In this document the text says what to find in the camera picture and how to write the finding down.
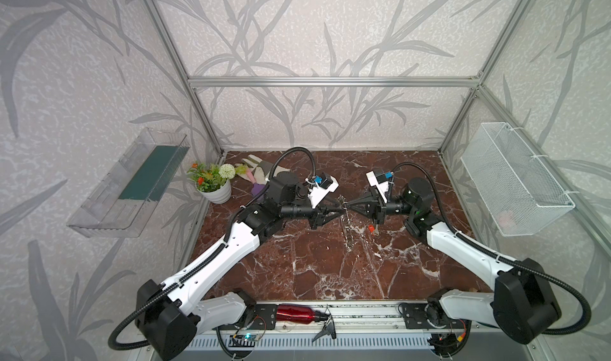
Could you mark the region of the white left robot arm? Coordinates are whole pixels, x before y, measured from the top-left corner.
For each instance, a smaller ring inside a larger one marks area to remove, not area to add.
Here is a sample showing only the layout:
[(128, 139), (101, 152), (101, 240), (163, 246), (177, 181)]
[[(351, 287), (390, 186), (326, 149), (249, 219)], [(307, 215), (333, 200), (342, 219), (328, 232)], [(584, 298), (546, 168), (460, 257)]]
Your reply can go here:
[(146, 345), (161, 359), (172, 360), (198, 333), (240, 321), (248, 308), (245, 295), (228, 293), (205, 300), (207, 292), (279, 232), (286, 220), (308, 219), (311, 227), (318, 227), (340, 216), (341, 208), (323, 202), (338, 186), (326, 173), (313, 182), (300, 182), (291, 172), (278, 173), (204, 254), (161, 283), (145, 282), (137, 292), (135, 325)]

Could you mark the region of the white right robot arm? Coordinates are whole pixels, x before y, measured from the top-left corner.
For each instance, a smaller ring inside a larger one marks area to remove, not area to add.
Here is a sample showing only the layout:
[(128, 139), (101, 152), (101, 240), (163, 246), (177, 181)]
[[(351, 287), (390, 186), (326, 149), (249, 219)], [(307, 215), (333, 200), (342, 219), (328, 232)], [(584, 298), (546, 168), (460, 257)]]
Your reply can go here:
[(429, 303), (434, 315), (476, 321), (500, 329), (519, 344), (528, 344), (558, 321), (562, 312), (542, 267), (531, 259), (501, 260), (501, 254), (460, 232), (431, 211), (434, 190), (428, 180), (413, 179), (401, 196), (390, 192), (391, 173), (367, 174), (369, 193), (349, 203), (350, 208), (382, 224), (387, 216), (404, 216), (404, 227), (420, 241), (480, 278), (488, 293), (446, 288)]

